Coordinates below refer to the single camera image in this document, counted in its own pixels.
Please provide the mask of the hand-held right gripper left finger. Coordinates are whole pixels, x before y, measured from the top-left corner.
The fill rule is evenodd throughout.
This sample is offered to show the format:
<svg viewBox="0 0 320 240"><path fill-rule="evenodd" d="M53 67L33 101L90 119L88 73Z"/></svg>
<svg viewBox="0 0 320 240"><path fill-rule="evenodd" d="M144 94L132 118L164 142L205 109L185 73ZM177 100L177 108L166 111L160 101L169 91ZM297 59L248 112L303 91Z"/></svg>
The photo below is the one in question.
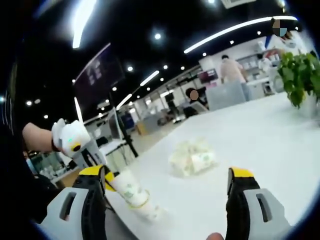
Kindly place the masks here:
<svg viewBox="0 0 320 240"><path fill-rule="evenodd" d="M50 240L106 240L105 165L79 172L72 187L65 187L47 206L39 225Z"/></svg>

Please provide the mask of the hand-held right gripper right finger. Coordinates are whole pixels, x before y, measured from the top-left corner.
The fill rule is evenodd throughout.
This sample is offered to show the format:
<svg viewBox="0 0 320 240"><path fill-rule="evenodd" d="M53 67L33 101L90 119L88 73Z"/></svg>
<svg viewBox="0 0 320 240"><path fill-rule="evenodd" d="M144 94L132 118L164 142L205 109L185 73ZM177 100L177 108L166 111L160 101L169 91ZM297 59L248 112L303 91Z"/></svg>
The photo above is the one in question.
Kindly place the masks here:
<svg viewBox="0 0 320 240"><path fill-rule="evenodd" d="M226 217L227 240L283 240L292 227L278 199L238 167L228 169Z"/></svg>

